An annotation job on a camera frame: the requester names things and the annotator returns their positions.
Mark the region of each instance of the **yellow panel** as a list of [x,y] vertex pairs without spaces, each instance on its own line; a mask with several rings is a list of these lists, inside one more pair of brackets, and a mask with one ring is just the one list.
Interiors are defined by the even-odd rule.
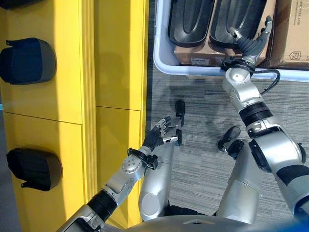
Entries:
[[55,50],[57,71],[46,83],[14,86],[2,82],[4,111],[81,124],[79,1],[43,0],[6,13],[5,38],[47,41]]
[[[97,108],[98,187],[102,187],[126,158],[129,147],[140,145],[140,112],[112,108]],[[138,184],[133,192],[108,220],[118,228],[139,222]]]
[[60,158],[63,177],[49,192],[21,188],[13,178],[24,232],[54,232],[84,204],[81,125],[4,113],[8,150],[16,147],[50,151]]
[[141,110],[146,2],[95,1],[97,106]]

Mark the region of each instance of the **robotic hand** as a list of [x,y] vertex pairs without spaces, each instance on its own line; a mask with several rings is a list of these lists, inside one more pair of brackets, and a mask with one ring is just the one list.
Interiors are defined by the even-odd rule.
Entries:
[[163,136],[172,127],[170,117],[161,119],[146,135],[139,150],[129,148],[128,157],[121,168],[114,173],[102,190],[88,204],[83,205],[58,232],[99,232],[104,222],[129,195],[135,183],[141,179],[147,168],[155,170],[157,156],[152,155],[156,146],[178,141],[178,137]]
[[231,28],[242,59],[226,59],[222,69],[226,71],[223,89],[229,94],[234,108],[246,125],[246,131],[253,140],[249,147],[258,167],[272,173],[290,210],[296,217],[309,215],[309,168],[304,165],[306,153],[289,135],[279,119],[273,116],[262,95],[274,87],[280,78],[277,70],[263,70],[259,73],[274,72],[277,78],[264,92],[259,93],[251,82],[255,64],[264,49],[271,32],[272,22],[268,16],[266,28],[256,40],[244,38],[239,31]]

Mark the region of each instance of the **robot finger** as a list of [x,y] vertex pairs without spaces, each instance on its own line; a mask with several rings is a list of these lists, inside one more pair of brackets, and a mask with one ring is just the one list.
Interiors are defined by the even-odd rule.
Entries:
[[164,144],[173,143],[173,142],[176,142],[176,141],[178,141],[178,137],[175,137],[175,136],[163,138]]

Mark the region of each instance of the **yellow cabinet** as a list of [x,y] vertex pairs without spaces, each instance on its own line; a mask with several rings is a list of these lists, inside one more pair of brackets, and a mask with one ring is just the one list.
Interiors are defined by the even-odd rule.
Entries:
[[[49,82],[0,81],[8,150],[52,151],[63,167],[61,183],[49,192],[21,189],[12,176],[23,231],[55,231],[120,167],[128,147],[141,146],[148,0],[35,1],[0,8],[0,28],[0,50],[5,40],[37,37],[56,54]],[[108,223],[140,222],[139,189],[140,182]]]
[[78,0],[44,0],[15,10],[1,11],[6,34],[0,41],[36,37],[56,54],[56,76],[35,85],[2,83],[6,112],[71,123],[82,123]]
[[82,126],[4,113],[8,150],[27,147],[50,151],[61,160],[63,176],[49,192],[21,188],[12,175],[23,231],[54,232],[84,203]]
[[[140,146],[140,111],[97,107],[98,187],[102,187],[127,157],[129,147]],[[128,199],[107,223],[124,229],[139,222],[137,183]]]

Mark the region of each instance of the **gray carpet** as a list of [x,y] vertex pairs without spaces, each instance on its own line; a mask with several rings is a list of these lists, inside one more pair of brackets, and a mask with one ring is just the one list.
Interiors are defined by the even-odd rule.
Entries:
[[[231,126],[244,125],[221,87],[222,78],[190,80],[161,73],[153,63],[155,1],[150,1],[147,130],[162,117],[174,114],[176,100],[186,103],[185,145],[174,153],[170,203],[212,215],[219,206],[234,161],[217,151],[219,138]],[[255,81],[259,90],[269,81]],[[280,82],[265,101],[297,142],[309,152],[309,84]],[[256,224],[292,218],[271,174],[263,174],[262,198]]]

